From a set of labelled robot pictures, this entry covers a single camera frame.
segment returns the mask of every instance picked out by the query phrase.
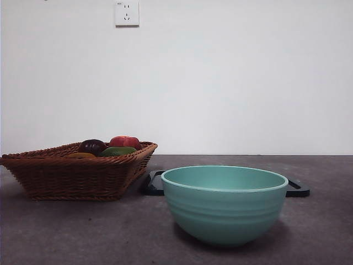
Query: red apple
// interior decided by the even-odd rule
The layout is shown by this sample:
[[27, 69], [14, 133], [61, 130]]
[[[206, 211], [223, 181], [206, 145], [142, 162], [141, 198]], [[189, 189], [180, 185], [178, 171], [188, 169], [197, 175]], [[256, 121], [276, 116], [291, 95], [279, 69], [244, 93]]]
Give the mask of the red apple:
[[136, 150], [141, 148], [140, 141], [136, 137], [131, 136], [116, 136], [110, 140], [109, 146], [131, 146], [134, 147]]

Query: white wall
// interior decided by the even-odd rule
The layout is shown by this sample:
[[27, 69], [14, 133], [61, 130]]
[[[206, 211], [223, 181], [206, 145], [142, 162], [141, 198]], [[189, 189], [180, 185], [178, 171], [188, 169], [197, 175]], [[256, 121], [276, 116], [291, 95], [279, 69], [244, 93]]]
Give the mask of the white wall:
[[2, 153], [353, 154], [353, 1], [2, 0]]

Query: black tray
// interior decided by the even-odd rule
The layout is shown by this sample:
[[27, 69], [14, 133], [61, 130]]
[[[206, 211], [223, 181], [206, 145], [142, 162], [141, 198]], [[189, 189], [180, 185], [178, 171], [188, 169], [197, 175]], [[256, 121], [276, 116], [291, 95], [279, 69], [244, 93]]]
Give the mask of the black tray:
[[[142, 191], [146, 195], [164, 195], [161, 175], [164, 170], [151, 171], [142, 185]], [[286, 177], [289, 181], [286, 197], [306, 197], [310, 195], [310, 189], [297, 179]]]

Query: bowl rim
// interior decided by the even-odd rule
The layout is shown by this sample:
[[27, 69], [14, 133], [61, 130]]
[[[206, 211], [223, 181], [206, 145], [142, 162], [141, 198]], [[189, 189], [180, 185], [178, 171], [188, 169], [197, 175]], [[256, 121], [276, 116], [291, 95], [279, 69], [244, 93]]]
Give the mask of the bowl rim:
[[[261, 172], [266, 172], [266, 173], [271, 173], [274, 175], [277, 175], [278, 177], [282, 178], [284, 180], [284, 183], [278, 186], [273, 186], [273, 187], [268, 187], [268, 188], [259, 188], [259, 189], [212, 189], [212, 188], [203, 188], [203, 187], [196, 187], [196, 186], [190, 186], [190, 185], [185, 185], [185, 184], [180, 184], [180, 183], [176, 183], [173, 181], [170, 181], [168, 179], [165, 178], [165, 175], [171, 171], [176, 171], [179, 169], [183, 169], [183, 168], [195, 168], [195, 167], [230, 167], [230, 168], [245, 168], [245, 169], [251, 169], [251, 170], [255, 170], [255, 171], [261, 171]], [[281, 189], [284, 188], [285, 186], [288, 185], [288, 179], [284, 176], [282, 176], [281, 174], [272, 172], [272, 171], [268, 171], [268, 170], [264, 170], [264, 169], [259, 169], [259, 168], [253, 168], [253, 167], [240, 167], [240, 166], [225, 166], [225, 165], [198, 165], [198, 166], [186, 166], [186, 167], [177, 167], [177, 168], [172, 168], [169, 170], [166, 170], [162, 173], [162, 180], [166, 183], [169, 183], [171, 185], [174, 186], [178, 186], [178, 187], [183, 187], [183, 188], [187, 188], [187, 189], [195, 189], [195, 190], [205, 190], [205, 191], [209, 191], [209, 192], [232, 192], [232, 193], [251, 193], [251, 192], [267, 192], [270, 190], [276, 190], [276, 189]]]

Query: basket rim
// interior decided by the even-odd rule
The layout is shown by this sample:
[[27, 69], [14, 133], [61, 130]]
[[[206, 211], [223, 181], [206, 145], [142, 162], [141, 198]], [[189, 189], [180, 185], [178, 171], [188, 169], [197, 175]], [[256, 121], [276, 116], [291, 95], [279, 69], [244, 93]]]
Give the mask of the basket rim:
[[141, 144], [147, 144], [146, 147], [137, 150], [134, 153], [129, 153], [126, 155], [121, 155], [121, 156], [112, 156], [112, 157], [95, 157], [95, 158], [70, 158], [70, 157], [61, 157], [61, 156], [45, 156], [45, 155], [38, 155], [38, 156], [29, 156], [28, 154], [31, 154], [33, 152], [50, 152], [55, 149], [60, 149], [60, 148], [65, 148], [65, 147], [71, 147], [74, 145], [78, 145], [81, 142], [74, 142], [71, 144], [66, 144], [66, 145], [61, 145], [61, 146], [56, 146], [56, 147], [51, 147], [47, 149], [39, 149], [39, 150], [34, 150], [34, 151], [28, 151], [28, 152], [21, 152], [21, 153], [10, 153], [10, 154], [4, 154], [2, 157], [0, 157], [0, 165], [2, 164], [1, 161], [4, 160], [51, 160], [51, 161], [60, 161], [60, 160], [66, 160], [66, 161], [118, 161], [118, 160], [126, 160], [128, 158], [133, 158], [140, 156], [141, 154], [150, 151], [150, 150], [155, 150], [157, 148], [157, 144], [149, 141], [140, 141]]

